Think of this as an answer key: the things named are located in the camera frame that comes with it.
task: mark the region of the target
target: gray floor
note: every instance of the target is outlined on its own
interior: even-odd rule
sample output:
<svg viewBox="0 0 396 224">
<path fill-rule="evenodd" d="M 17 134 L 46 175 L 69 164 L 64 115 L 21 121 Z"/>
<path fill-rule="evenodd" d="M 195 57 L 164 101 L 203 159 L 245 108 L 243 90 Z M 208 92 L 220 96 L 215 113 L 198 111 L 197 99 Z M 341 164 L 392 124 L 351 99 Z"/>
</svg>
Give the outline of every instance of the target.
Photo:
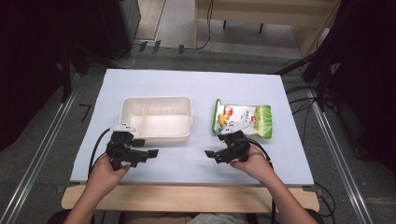
<svg viewBox="0 0 396 224">
<path fill-rule="evenodd" d="M 168 11 L 165 10 L 163 15 L 164 21 L 161 24 L 162 28 L 159 31 L 159 38 L 163 37 L 162 43 L 164 47 L 174 47 L 181 43 L 187 43 L 186 46 L 188 46 L 188 38 L 183 37 L 181 39 L 181 35 L 175 35 L 180 34 L 176 33 L 177 30 L 170 30 L 171 32 L 169 32 L 170 24 L 166 23 L 167 17 L 172 19 L 173 14 L 169 9 L 177 8 L 177 6 L 172 6 L 172 3 L 176 2 L 177 0 L 168 0 L 166 5 Z M 185 6 L 184 8 L 187 13 L 189 11 L 188 5 L 191 2 L 185 1 L 182 4 L 180 3 L 182 6 Z M 189 27 L 190 29 L 188 24 L 183 24 L 178 27 Z M 236 42 L 237 38 L 245 39 L 239 36 L 244 32 L 236 32 L 235 29 L 240 31 L 239 29 L 242 29 L 241 27 L 247 29 L 247 27 L 254 26 L 254 24 L 230 24 L 229 27 L 234 34 L 232 42 Z M 284 63 L 289 59 L 301 58 L 295 43 L 292 42 L 288 27 L 268 25 L 266 28 L 268 29 L 266 31 L 268 38 L 260 40 L 264 41 L 264 44 L 258 43 L 258 47 L 255 47 L 254 44 L 249 42 L 249 45 L 253 46 L 251 48 L 255 49 L 254 51 L 240 50 L 236 54 L 236 49 L 248 48 L 243 48 L 244 44 L 241 45 L 241 42 L 233 45 L 227 42 L 226 46 L 232 48 L 226 49 L 221 46 L 221 43 L 225 41 L 221 40 L 215 32 L 213 48 L 210 51 L 186 51 L 183 54 L 177 54 L 177 49 L 161 49 L 160 52 L 155 54 L 151 53 L 149 49 L 140 53 L 136 51 L 134 53 L 134 65 L 131 69 L 272 74 L 282 68 Z M 199 37 L 199 39 L 205 41 L 205 35 Z M 119 60 L 119 63 L 131 64 L 132 58 L 126 56 L 124 59 Z M 105 69 L 103 67 L 101 68 L 100 64 L 93 63 L 92 70 L 89 74 L 87 76 L 81 76 L 82 81 L 73 104 L 71 104 L 70 110 L 65 117 L 61 129 L 57 133 L 28 197 L 22 204 L 21 211 L 15 223 L 46 223 L 54 212 L 62 210 L 61 199 L 63 197 L 63 189 L 72 185 L 68 180 L 73 168 L 74 158 L 77 155 L 79 145 L 88 128 L 90 115 L 92 114 L 91 109 L 88 117 L 84 121 L 81 121 L 87 107 L 80 106 L 80 104 L 94 106 L 95 99 L 101 88 L 104 73 Z M 285 90 L 304 85 L 298 70 L 293 71 L 291 75 L 284 76 L 283 80 Z M 300 99 L 306 96 L 306 90 L 300 90 L 291 93 L 289 99 Z M 20 139 L 6 150 L 0 152 L 1 214 L 6 210 L 15 188 L 18 186 L 35 152 L 39 148 L 46 130 L 61 105 L 61 98 L 62 90 L 58 90 L 26 127 Z M 293 104 L 291 105 L 291 109 L 295 110 L 299 106 L 300 104 Z M 394 222 L 396 219 L 396 181 L 391 171 L 379 162 L 358 160 L 354 154 L 352 142 L 338 115 L 330 109 L 326 109 L 325 115 L 332 126 L 335 138 L 366 201 L 374 223 Z M 294 118 L 302 138 L 305 129 L 304 149 L 315 181 L 326 187 L 335 199 L 336 210 L 334 215 L 336 222 L 359 223 L 352 203 L 349 200 L 346 187 L 318 124 L 316 114 L 311 109 L 308 115 L 306 115 L 305 110 L 297 113 Z M 332 206 L 329 195 L 325 194 L 324 197 Z M 329 212 L 323 201 L 319 200 L 319 202 L 319 212 L 321 214 L 328 214 Z M 109 212 L 106 215 L 105 223 L 114 223 L 114 218 L 117 218 L 117 216 L 118 212 Z M 330 217 L 324 217 L 323 219 L 326 223 L 332 223 Z M 266 216 L 260 216 L 260 222 L 269 223 L 269 219 Z"/>
</svg>

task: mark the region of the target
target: plastic food package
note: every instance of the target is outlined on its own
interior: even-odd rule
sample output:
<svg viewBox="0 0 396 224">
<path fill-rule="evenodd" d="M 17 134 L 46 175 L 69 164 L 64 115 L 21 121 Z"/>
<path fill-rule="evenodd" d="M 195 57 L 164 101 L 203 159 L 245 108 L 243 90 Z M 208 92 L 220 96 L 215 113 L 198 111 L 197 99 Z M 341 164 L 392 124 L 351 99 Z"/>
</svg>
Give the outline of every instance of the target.
<svg viewBox="0 0 396 224">
<path fill-rule="evenodd" d="M 273 123 L 269 105 L 222 105 L 218 99 L 215 105 L 212 131 L 221 132 L 230 122 L 252 122 L 254 125 L 242 129 L 244 134 L 258 134 L 264 139 L 272 137 Z"/>
</svg>

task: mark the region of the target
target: forearm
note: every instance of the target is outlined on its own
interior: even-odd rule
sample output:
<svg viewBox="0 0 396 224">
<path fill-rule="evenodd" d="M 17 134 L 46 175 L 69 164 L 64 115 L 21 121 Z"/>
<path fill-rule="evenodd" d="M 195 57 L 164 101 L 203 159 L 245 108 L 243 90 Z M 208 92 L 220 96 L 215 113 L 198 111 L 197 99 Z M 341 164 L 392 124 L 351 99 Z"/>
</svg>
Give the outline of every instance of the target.
<svg viewBox="0 0 396 224">
<path fill-rule="evenodd" d="M 89 192 L 84 191 L 64 224 L 91 223 L 92 215 L 99 202 L 100 198 L 98 196 L 91 195 Z"/>
<path fill-rule="evenodd" d="M 264 185 L 273 196 L 276 207 L 285 223 L 317 223 L 309 216 L 279 177 L 274 175 L 271 182 Z"/>
</svg>

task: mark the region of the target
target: white table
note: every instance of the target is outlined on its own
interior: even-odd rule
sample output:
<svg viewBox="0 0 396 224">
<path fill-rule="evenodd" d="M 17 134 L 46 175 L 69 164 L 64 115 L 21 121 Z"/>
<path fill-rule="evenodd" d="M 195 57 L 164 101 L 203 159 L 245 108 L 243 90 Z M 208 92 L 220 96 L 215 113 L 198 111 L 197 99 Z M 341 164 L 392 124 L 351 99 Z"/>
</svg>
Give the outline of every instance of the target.
<svg viewBox="0 0 396 224">
<path fill-rule="evenodd" d="M 192 103 L 190 139 L 181 143 L 146 144 L 158 148 L 159 155 L 138 163 L 122 179 L 126 184 L 166 185 L 257 185 L 258 182 L 229 164 L 217 164 L 205 150 L 218 151 L 225 144 L 211 132 L 216 99 L 225 104 L 270 105 L 273 137 L 259 141 L 271 159 L 276 173 L 288 186 L 313 185 L 313 178 L 297 133 L 285 90 L 279 76 L 215 72 L 158 70 L 106 71 L 93 111 L 92 120 L 80 146 L 70 180 L 87 180 L 92 149 L 105 129 L 120 122 L 123 100 L 141 96 L 189 96 Z M 111 133 L 105 135 L 96 157 L 106 150 Z"/>
</svg>

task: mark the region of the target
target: white plastic container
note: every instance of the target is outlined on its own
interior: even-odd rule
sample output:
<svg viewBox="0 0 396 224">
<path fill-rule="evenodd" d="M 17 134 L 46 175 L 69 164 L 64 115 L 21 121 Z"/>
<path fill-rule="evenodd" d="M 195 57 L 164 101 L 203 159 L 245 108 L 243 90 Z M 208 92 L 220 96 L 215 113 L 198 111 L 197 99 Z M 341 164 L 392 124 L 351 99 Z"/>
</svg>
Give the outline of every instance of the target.
<svg viewBox="0 0 396 224">
<path fill-rule="evenodd" d="M 134 138 L 146 142 L 181 142 L 190 137 L 191 99 L 186 96 L 139 97 L 124 100 L 120 123 L 128 123 Z"/>
</svg>

